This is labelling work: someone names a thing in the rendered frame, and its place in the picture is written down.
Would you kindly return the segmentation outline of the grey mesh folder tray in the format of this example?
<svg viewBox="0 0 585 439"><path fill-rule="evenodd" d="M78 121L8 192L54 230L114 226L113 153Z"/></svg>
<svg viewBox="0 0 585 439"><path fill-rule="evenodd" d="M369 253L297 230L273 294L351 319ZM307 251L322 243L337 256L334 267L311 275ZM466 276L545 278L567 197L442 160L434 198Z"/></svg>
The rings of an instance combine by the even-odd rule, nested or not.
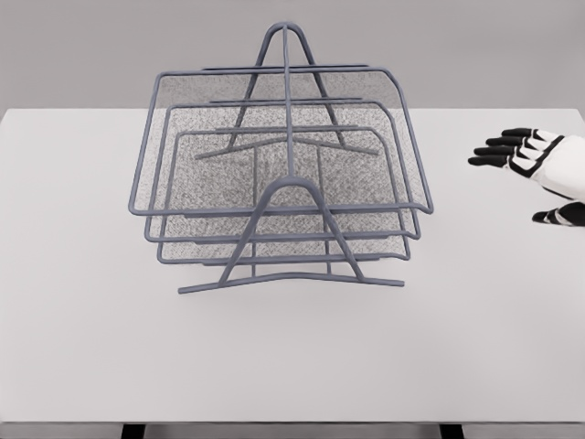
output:
<svg viewBox="0 0 585 439"><path fill-rule="evenodd" d="M407 114L366 100L156 108L135 207L153 240L228 245L287 175L319 189L351 242L415 238L429 205Z"/></svg>
<svg viewBox="0 0 585 439"><path fill-rule="evenodd" d="M292 106L300 102L325 104L372 100L402 109L409 118L420 176L429 205L419 212L432 213L433 204L410 112L403 90L386 69L367 65L292 66L290 73ZM134 215L150 217L135 207L138 181L142 174L144 143L152 112L175 104L209 104L229 102L238 106L284 104L283 66L236 69L205 69L186 72L164 72L154 83L153 95L144 127L144 136L136 164L129 209Z"/></svg>
<svg viewBox="0 0 585 439"><path fill-rule="evenodd" d="M403 171L392 142L371 126L298 127L292 130L298 177L313 182L358 260L405 257L415 219ZM184 131L167 149L157 189L158 207L168 216L148 231L163 262L221 265L233 253L262 192L287 175L286 132L282 129ZM241 254L243 263L338 262L342 253L324 233L311 196L284 187L256 237Z"/></svg>

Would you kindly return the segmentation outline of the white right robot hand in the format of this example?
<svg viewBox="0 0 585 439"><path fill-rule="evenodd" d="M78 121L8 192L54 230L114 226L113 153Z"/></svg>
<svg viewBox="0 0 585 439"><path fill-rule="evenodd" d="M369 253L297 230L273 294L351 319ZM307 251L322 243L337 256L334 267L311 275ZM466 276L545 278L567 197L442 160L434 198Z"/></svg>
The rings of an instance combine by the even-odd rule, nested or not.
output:
<svg viewBox="0 0 585 439"><path fill-rule="evenodd" d="M468 163L508 169L569 201L535 213L535 223L585 228L585 137L537 128L506 129L475 148Z"/></svg>

